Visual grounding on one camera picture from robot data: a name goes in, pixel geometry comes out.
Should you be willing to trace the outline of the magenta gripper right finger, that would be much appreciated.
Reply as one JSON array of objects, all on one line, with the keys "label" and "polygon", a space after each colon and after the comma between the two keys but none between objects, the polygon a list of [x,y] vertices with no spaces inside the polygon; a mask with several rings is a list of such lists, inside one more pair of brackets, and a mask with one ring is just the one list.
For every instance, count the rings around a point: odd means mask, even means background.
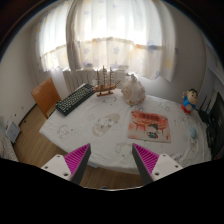
[{"label": "magenta gripper right finger", "polygon": [[144,185],[159,180],[182,169],[167,154],[156,154],[138,144],[132,144],[132,154]]}]

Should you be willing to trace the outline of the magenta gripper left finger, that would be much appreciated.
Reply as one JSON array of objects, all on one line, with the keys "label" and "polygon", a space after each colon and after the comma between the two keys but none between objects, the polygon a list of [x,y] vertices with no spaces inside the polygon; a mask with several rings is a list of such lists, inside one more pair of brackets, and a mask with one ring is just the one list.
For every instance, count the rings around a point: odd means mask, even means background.
[{"label": "magenta gripper left finger", "polygon": [[55,155],[42,166],[42,169],[79,185],[90,155],[91,145],[86,144],[65,156]]}]

